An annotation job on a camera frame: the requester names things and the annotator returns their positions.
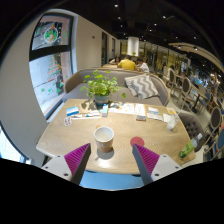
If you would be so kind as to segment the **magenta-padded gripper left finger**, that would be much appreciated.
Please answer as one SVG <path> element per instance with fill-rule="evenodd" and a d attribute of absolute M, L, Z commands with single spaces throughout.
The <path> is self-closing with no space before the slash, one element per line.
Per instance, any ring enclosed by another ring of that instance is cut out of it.
<path fill-rule="evenodd" d="M 66 155 L 56 155 L 42 169 L 79 185 L 91 154 L 91 144 L 87 143 Z"/>

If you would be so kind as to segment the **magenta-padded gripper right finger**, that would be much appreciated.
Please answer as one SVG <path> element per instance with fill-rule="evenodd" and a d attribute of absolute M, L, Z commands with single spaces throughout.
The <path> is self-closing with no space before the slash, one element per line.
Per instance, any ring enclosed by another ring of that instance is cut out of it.
<path fill-rule="evenodd" d="M 138 144 L 133 145 L 132 153 L 145 185 L 182 169 L 182 167 L 167 154 L 158 155 Z"/>

